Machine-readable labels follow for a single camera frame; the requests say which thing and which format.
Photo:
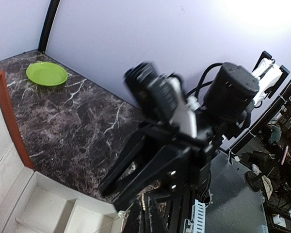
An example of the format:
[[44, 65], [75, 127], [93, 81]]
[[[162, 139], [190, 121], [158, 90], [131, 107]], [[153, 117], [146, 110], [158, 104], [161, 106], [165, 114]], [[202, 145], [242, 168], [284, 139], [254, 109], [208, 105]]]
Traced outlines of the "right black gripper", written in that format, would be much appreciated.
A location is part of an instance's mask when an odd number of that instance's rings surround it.
[[[217, 129], [206, 121], [198, 122], [196, 138], [180, 132], [178, 125], [143, 122], [139, 129], [141, 132], [130, 136], [99, 185], [103, 196], [118, 192], [112, 201], [117, 211], [126, 210], [155, 181], [160, 186], [148, 195], [158, 202], [179, 198], [185, 191], [199, 187], [208, 176], [221, 139]], [[119, 180], [140, 153], [138, 169]]]

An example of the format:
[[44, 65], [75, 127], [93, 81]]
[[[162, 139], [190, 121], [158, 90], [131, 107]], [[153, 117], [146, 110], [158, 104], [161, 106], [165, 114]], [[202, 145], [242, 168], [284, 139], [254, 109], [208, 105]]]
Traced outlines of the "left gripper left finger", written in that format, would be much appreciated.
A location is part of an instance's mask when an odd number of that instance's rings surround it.
[[143, 232], [143, 208], [140, 199], [136, 199], [129, 210], [125, 224], [125, 233]]

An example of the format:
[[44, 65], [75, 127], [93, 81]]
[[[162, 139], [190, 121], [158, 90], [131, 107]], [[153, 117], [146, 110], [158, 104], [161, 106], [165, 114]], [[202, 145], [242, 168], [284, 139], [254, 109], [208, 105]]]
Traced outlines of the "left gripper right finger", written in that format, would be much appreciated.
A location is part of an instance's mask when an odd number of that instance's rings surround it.
[[146, 232], [147, 233], [168, 233], [168, 229], [162, 218], [156, 201], [151, 198], [146, 198]]

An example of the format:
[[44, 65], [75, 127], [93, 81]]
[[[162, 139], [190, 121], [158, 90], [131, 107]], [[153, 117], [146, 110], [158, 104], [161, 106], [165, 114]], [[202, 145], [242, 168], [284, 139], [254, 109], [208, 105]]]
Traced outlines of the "red jewelry box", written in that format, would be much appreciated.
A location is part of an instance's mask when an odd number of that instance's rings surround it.
[[0, 233], [120, 233], [109, 204], [35, 171], [0, 70]]

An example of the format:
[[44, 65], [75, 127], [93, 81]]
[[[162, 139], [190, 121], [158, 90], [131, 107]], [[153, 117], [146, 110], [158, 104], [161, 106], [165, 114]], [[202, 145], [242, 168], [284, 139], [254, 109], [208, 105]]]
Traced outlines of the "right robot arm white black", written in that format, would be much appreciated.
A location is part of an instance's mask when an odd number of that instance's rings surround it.
[[159, 75], [152, 62], [124, 74], [124, 82], [145, 117], [100, 183], [102, 196], [114, 195], [116, 210], [127, 209], [155, 181], [158, 202], [210, 186], [210, 163], [225, 139], [251, 124], [251, 113], [270, 97], [289, 71], [263, 52], [253, 71], [224, 62], [215, 78], [185, 93], [182, 78]]

